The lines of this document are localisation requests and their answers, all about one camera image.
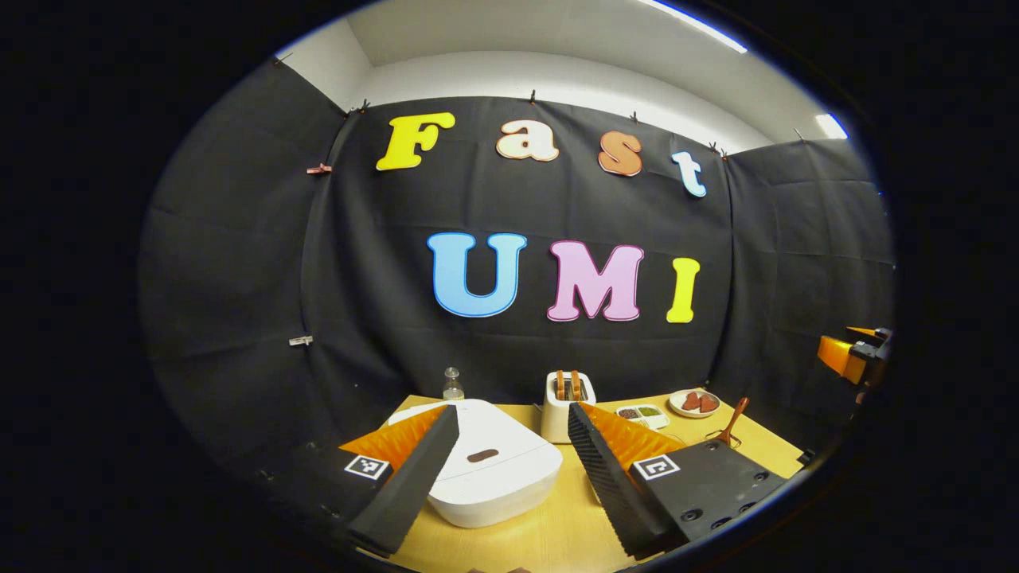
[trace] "blue letter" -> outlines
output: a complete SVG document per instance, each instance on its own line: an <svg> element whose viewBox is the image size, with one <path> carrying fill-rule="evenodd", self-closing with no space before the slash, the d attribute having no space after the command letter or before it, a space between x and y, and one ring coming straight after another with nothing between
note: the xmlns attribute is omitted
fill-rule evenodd
<svg viewBox="0 0 1019 573"><path fill-rule="evenodd" d="M700 172L700 164L694 161L686 151L673 154L673 161L680 164L680 174L683 175L683 185L694 197L704 197L707 195L707 188L697 183L697 173Z"/></svg>
<svg viewBox="0 0 1019 573"><path fill-rule="evenodd" d="M428 238L428 248L435 253L435 300L459 316L494 316L509 308L517 298L518 262L527 239L512 232L488 238L488 246L495 250L495 290L484 297L467 291L467 252L474 245L474 238L466 232L439 232Z"/></svg>

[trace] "orange letter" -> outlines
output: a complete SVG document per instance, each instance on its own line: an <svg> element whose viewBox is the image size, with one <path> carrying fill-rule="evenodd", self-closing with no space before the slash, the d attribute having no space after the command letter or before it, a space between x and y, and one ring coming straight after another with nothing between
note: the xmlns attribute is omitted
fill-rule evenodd
<svg viewBox="0 0 1019 573"><path fill-rule="evenodd" d="M640 172L640 141L633 136L608 132L601 136L601 153L598 165L609 173L632 177Z"/></svg>

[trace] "ceiling light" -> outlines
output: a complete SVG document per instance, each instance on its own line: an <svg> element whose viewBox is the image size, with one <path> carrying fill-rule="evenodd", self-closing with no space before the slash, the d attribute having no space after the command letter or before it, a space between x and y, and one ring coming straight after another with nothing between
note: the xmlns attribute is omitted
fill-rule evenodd
<svg viewBox="0 0 1019 573"><path fill-rule="evenodd" d="M825 113L824 115L818 115L815 117L817 119L817 124L824 129L824 135L833 140L845 140L849 138L846 132L843 131L842 125L835 120L835 117L830 113Z"/></svg>
<svg viewBox="0 0 1019 573"><path fill-rule="evenodd" d="M677 10L676 8L673 8L672 6L666 6L665 4L662 4L661 2L655 2L655 0L637 0L637 1L640 2L641 4L647 4L648 6L651 6L652 8L657 8L657 9L661 10L662 12L665 12L666 14L668 14L668 15L671 15L673 17L680 18L681 20L689 23L690 25L692 25L692 27L696 28L697 30L703 32L704 34L707 34L711 38L714 38L718 42L721 42L722 44L729 46L730 48L736 50L737 52L739 52L741 54L746 53L746 51L747 51L747 49L744 48L743 46L741 46L739 44L739 42L737 42L736 40L733 40L732 38L726 36L725 34L718 32L717 30L711 28L710 25L708 25L708 24L706 24L706 23L704 23L704 22L702 22L702 21L700 21L698 19L694 19L694 18L688 16L687 14L684 14L683 12Z"/></svg>

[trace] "pink letter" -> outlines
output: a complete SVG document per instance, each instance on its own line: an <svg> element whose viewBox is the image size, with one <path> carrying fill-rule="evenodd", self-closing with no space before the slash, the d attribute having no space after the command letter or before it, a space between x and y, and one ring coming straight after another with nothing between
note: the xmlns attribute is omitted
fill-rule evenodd
<svg viewBox="0 0 1019 573"><path fill-rule="evenodd" d="M548 309L548 318L556 322L576 320L580 309L574 306L574 291L580 295L588 318L597 316L608 292L612 300L602 315L608 320L633 320L640 316L637 308L637 265L644 250L632 245L620 245L600 273L594 266L587 246L578 241L558 241L550 249L559 260L559 285L555 306Z"/></svg>

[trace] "white wall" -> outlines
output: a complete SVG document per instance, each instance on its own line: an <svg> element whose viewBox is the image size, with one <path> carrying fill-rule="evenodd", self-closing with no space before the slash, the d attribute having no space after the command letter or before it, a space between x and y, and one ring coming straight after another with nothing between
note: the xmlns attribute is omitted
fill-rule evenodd
<svg viewBox="0 0 1019 573"><path fill-rule="evenodd" d="M730 154L772 143L736 116L658 80L590 60L536 52L460 52L374 67L337 103L351 109L360 107L365 98L373 105L451 96L529 98L531 90L537 90L536 97L544 101L625 117L636 111L642 123L704 145L717 142Z"/></svg>
<svg viewBox="0 0 1019 573"><path fill-rule="evenodd" d="M277 58L293 68L329 99L343 107L350 95L372 69L361 43L345 18L334 20L276 52Z"/></svg>

